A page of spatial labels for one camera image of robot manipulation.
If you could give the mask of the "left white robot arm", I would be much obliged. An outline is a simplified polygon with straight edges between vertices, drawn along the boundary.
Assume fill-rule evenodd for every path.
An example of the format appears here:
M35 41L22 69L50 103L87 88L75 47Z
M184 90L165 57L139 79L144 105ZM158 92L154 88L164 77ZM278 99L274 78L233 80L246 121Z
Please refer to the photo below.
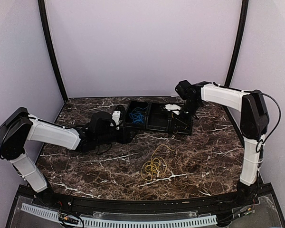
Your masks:
M39 200L47 207L57 204L57 195L52 193L45 176L29 158L24 145L26 141L48 143L78 152L89 152L103 144L127 144L133 139L130 129L122 126L121 112L112 114L97 112L83 126L65 127L42 120L18 108L0 126L0 158L9 161L39 193Z

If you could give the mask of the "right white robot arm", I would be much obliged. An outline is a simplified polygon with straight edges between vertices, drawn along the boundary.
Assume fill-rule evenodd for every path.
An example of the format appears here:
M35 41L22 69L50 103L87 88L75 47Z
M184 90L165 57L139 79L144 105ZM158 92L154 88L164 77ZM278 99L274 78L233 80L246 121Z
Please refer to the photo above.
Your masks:
M254 184L262 163L263 147L271 135L267 131L267 94L259 90L239 90L206 81L191 84L187 80L180 81L175 91L185 101L175 117L178 124L186 125L203 102L220 104L240 113L239 129L244 140L244 160L239 181L247 186Z

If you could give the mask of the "black three-compartment bin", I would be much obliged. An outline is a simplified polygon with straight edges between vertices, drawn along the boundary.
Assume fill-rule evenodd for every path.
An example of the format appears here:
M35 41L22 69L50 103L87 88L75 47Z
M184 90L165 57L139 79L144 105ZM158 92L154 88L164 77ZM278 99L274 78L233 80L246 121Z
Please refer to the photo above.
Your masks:
M131 100L125 114L124 126L161 133L174 133L191 135L192 124L184 124L177 120L178 115L168 112L163 107L166 104L176 103L155 103Z

